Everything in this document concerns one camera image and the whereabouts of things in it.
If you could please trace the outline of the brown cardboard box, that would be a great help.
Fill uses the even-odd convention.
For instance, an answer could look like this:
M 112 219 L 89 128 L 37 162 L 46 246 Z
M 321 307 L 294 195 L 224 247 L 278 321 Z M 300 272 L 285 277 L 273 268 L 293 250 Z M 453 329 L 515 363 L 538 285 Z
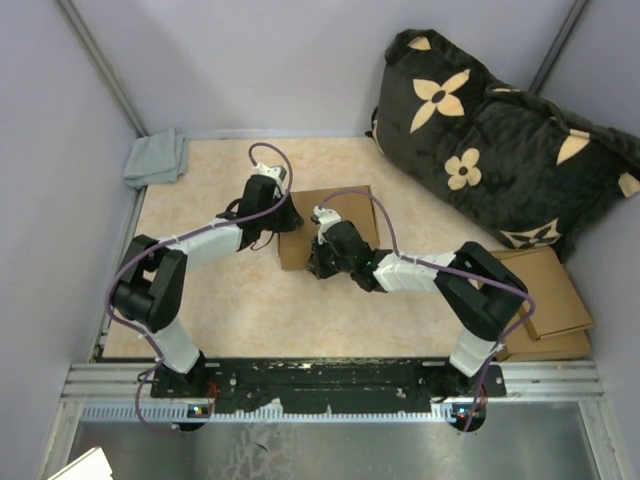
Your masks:
M 360 190 L 370 193 L 369 185 L 357 185 L 329 189 L 300 190 L 291 193 L 292 202 L 303 218 L 303 225 L 293 232 L 281 233 L 278 239 L 278 255 L 284 271 L 303 270 L 311 255 L 311 241 L 318 226 L 311 221 L 313 209 L 330 195 L 343 190 Z M 342 220 L 351 221 L 360 236 L 370 247 L 380 245 L 375 208 L 372 200 L 361 194 L 343 194 L 330 199 L 326 207 L 337 212 Z

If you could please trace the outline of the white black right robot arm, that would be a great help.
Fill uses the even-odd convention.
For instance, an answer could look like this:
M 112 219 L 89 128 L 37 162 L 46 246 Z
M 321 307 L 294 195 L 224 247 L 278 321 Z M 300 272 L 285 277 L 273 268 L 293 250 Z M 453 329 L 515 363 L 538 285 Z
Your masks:
M 445 373 L 448 389 L 471 394 L 480 370 L 493 356 L 511 319 L 529 299 L 527 287 L 500 260 L 476 242 L 437 256 L 374 249 L 355 225 L 331 211 L 312 216 L 318 227 L 306 270 L 323 280 L 349 275 L 366 292 L 440 294 L 462 324 Z

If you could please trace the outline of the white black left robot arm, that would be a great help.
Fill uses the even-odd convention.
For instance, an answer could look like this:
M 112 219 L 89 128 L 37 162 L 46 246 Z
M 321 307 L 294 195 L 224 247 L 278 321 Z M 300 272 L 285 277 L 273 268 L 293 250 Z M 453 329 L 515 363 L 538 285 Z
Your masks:
M 204 355 L 179 320 L 187 272 L 252 246 L 265 231 L 292 232 L 303 223 L 281 180 L 253 174 L 242 197 L 205 226 L 164 240 L 135 236 L 107 296 L 108 306 L 142 330 L 161 364 L 173 371 L 173 386 L 185 396 L 197 396 L 208 374 L 198 366 Z

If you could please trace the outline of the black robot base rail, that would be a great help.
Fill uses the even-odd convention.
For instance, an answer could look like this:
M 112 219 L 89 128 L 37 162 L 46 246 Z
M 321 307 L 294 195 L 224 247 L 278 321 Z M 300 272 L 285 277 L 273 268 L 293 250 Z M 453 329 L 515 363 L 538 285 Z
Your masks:
M 150 382 L 154 399 L 202 398 L 190 417 L 256 413 L 269 404 L 286 414 L 422 414 L 451 400 L 450 420 L 477 430 L 490 398 L 507 390 L 502 370 L 467 378 L 443 358 L 204 359 L 188 375 L 159 367 Z

